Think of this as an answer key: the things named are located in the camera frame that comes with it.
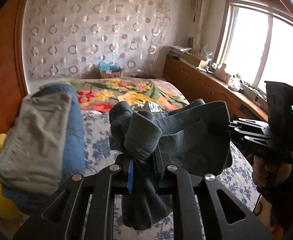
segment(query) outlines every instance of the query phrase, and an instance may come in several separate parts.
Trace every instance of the metal bolt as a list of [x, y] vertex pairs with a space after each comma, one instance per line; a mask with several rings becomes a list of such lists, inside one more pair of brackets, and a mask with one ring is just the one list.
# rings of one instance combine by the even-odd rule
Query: metal bolt
[[112, 170], [112, 171], [117, 171], [119, 168], [120, 168], [120, 167], [119, 167], [119, 165], [117, 165], [117, 164], [112, 164], [112, 165], [110, 166], [110, 170]]
[[205, 174], [204, 178], [207, 181], [214, 181], [215, 180], [215, 176], [213, 174], [211, 174], [211, 173]]
[[176, 171], [177, 170], [177, 166], [170, 164], [167, 166], [167, 170], [168, 171]]
[[79, 180], [81, 180], [81, 179], [82, 179], [81, 174], [74, 174], [74, 175], [72, 176], [72, 180], [74, 180], [74, 181], [79, 181]]

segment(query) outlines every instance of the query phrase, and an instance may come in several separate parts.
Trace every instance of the floral bedspread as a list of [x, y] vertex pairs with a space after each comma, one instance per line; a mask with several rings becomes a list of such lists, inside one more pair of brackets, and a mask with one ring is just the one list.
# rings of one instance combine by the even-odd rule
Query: floral bedspread
[[157, 103], [163, 110], [174, 110], [188, 104], [172, 84], [156, 79], [83, 79], [72, 80], [82, 110], [108, 112], [117, 102], [126, 101], [130, 106]]
[[[113, 164], [119, 152], [110, 150], [109, 148], [108, 138], [111, 134], [109, 114], [104, 113], [94, 115], [93, 111], [82, 111], [82, 115], [84, 118], [85, 129], [85, 176], [89, 176], [96, 174], [104, 167]], [[225, 169], [217, 177], [247, 208], [252, 211], [258, 198], [258, 192], [256, 191], [256, 187], [253, 184], [251, 177], [252, 167], [233, 143], [231, 143], [231, 153], [233, 158], [232, 166]], [[114, 239], [174, 239], [173, 213], [154, 224], [152, 228], [148, 230], [136, 231], [123, 224], [121, 195], [116, 195], [114, 206]]]

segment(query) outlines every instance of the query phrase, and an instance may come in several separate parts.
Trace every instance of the patterned wall covering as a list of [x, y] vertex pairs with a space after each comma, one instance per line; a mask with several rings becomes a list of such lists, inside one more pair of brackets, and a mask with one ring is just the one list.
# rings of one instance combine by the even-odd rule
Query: patterned wall covering
[[34, 78], [80, 77], [100, 60], [152, 74], [170, 25], [166, 0], [28, 0], [29, 69]]

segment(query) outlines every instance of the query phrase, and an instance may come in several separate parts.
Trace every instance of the blue jeans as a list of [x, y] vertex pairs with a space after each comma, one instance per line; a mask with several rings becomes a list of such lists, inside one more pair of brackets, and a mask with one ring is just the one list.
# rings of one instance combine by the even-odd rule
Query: blue jeans
[[[34, 95], [34, 97], [41, 97], [61, 91], [68, 92], [72, 96], [72, 99], [63, 149], [62, 180], [59, 186], [73, 174], [84, 174], [85, 170], [83, 118], [78, 103], [77, 93], [72, 85], [57, 83], [46, 86]], [[30, 214], [37, 210], [48, 199], [48, 197], [44, 195], [31, 194], [19, 189], [6, 187], [5, 185], [2, 187], [2, 195], [15, 202], [19, 210], [26, 214]]]

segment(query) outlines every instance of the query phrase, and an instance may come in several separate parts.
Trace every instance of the white bed sheet with blue flowers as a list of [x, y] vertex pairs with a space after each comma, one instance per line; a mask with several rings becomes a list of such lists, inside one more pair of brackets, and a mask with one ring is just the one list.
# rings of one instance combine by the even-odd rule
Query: white bed sheet with blue flowers
[[[110, 150], [109, 115], [82, 111], [85, 126], [85, 176], [98, 173], [113, 164], [119, 152]], [[259, 193], [252, 182], [252, 167], [242, 153], [231, 143], [233, 164], [217, 176], [218, 179], [251, 211]], [[121, 195], [115, 196], [114, 239], [117, 240], [163, 240], [173, 239], [173, 213], [145, 231], [136, 231], [123, 224]]]

